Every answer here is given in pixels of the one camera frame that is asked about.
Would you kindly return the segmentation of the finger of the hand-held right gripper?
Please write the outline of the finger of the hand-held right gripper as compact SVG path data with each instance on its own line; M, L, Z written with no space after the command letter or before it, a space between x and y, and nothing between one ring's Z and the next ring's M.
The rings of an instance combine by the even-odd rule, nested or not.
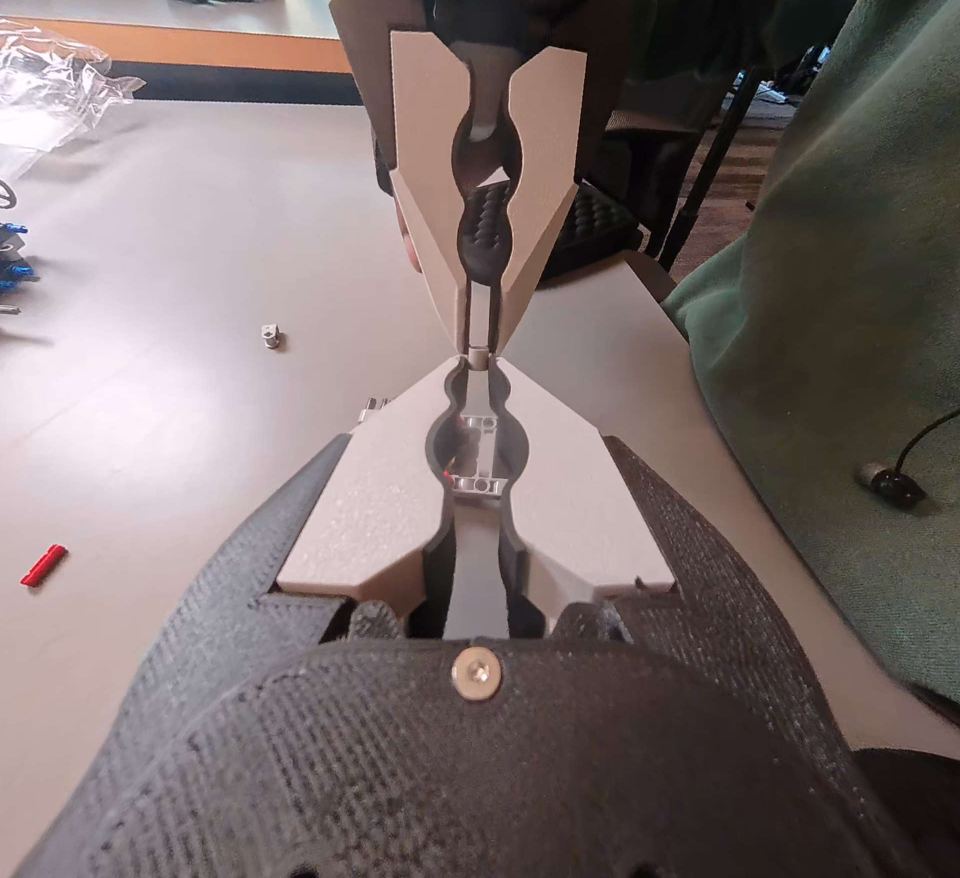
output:
M526 313L577 194L586 65L582 51L548 46L510 77L508 117L520 169L506 207L511 248L500 278L495 354Z
M390 33L394 197L454 349L468 351L469 280L458 247L465 200L454 148L472 104L468 66L431 32Z

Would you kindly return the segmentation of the black lego car chassis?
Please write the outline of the black lego car chassis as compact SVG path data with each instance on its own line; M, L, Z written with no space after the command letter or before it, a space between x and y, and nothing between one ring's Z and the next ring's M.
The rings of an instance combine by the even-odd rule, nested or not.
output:
M26 236L29 229L22 224L9 220L10 212L18 205L18 197L11 185L1 180L1 316L13 317L20 314L17 305L10 304L7 298L18 292L21 285L36 281L37 272L23 255Z

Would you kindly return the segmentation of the red lego pin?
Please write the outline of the red lego pin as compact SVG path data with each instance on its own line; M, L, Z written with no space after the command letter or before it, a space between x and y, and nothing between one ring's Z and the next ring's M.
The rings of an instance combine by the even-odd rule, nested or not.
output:
M68 549L63 545L54 544L47 548L39 560L20 579L19 584L30 589L41 587L67 555Z

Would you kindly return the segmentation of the small grey lego differential assembly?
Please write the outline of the small grey lego differential assembly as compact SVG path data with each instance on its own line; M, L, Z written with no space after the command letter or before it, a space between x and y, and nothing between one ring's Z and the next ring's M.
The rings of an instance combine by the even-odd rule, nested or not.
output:
M498 416L467 414L457 417L459 451L450 459L444 475L454 494L461 498L498 500L507 479L495 464Z

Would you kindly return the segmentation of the clear plastic bag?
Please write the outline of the clear plastic bag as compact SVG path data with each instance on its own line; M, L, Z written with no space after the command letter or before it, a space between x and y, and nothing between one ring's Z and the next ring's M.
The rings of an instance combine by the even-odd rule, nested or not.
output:
M1 145L52 152L93 131L146 86L115 76L101 49L36 25L1 20Z

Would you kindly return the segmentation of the person's green sweatshirt torso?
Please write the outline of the person's green sweatshirt torso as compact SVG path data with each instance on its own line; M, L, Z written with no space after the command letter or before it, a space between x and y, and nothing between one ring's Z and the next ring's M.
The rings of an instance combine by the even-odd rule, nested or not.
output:
M766 509L859 637L958 721L958 419L909 452L925 498L855 478L958 409L959 0L742 0L715 37L831 54L746 232L665 310Z

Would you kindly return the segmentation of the person's right hand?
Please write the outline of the person's right hand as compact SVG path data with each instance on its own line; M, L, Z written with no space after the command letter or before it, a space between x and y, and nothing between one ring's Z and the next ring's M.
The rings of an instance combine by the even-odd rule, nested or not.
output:
M414 271L422 274L423 271L422 271L422 266L419 260L419 256L414 246L414 242L412 240L409 227L407 225L406 219L402 212L402 208L399 202L397 201L394 201L394 210L396 213L397 223L398 223L398 227L399 227L402 242L403 242L403 247L407 255L407 258L411 266L413 267Z

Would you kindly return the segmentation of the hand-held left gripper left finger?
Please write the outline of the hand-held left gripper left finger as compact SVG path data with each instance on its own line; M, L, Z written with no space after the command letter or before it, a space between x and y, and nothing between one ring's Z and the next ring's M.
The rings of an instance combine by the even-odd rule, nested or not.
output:
M425 553L450 524L431 444L456 415L466 371L450 357L351 432L275 583L296 596L380 601L411 613L426 599Z

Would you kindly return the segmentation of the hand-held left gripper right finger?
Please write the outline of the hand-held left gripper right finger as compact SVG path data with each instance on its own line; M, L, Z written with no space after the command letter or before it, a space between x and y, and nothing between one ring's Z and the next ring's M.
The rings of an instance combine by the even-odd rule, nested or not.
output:
M540 613L669 592L675 576L600 431L504 358L488 390L513 590Z

